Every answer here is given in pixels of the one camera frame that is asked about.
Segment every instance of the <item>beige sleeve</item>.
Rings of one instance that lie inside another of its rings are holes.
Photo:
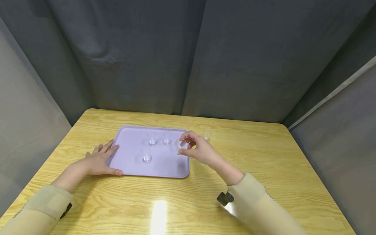
[[[255,235],[304,234],[293,217],[249,173],[237,185],[229,186],[228,191],[234,197],[238,219]]]
[[[71,200],[72,194],[68,191],[53,185],[46,185],[0,229],[0,235],[48,234]]]

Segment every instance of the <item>sleeve cuff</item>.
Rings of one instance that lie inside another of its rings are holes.
[[[40,211],[58,220],[72,197],[72,194],[62,188],[46,185],[26,203],[24,209]]]
[[[251,204],[259,202],[266,194],[264,186],[249,173],[246,173],[239,183],[227,188],[234,200],[245,200]]]

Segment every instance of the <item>clear plastic cup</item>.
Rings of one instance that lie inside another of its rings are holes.
[[[169,144],[171,142],[171,132],[165,131],[163,132],[163,143]]]
[[[187,143],[187,141],[185,139],[177,139],[175,144],[176,144],[176,153],[178,155],[181,155],[181,154],[179,154],[179,150],[180,149],[187,149],[189,143]]]
[[[152,159],[152,156],[150,154],[150,148],[143,147],[141,149],[141,153],[142,153],[142,158],[143,158],[144,162],[148,162]]]
[[[157,134],[155,132],[150,132],[147,134],[150,145],[155,145],[157,143]]]
[[[211,130],[207,130],[207,129],[205,129],[205,130],[202,132],[202,137],[204,137],[207,141],[210,140],[210,136],[211,136]]]

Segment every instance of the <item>wooden table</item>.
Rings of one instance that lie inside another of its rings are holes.
[[[124,125],[202,133],[223,157],[250,172],[303,227],[306,234],[354,234],[311,165],[281,124],[163,114],[87,110],[0,219],[2,227],[69,164],[105,143]],[[51,234],[249,234],[216,197],[225,183],[191,160],[185,179],[94,177],[83,180],[73,207]]]

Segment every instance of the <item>purple tray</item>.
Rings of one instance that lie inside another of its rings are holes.
[[[163,143],[163,132],[171,132],[171,142]],[[149,145],[147,134],[155,132],[157,143]],[[109,159],[108,165],[123,171],[124,175],[185,178],[190,173],[190,158],[176,153],[175,141],[186,132],[182,129],[123,126],[116,134],[113,145],[119,149]],[[143,161],[141,149],[149,147],[152,159]]]

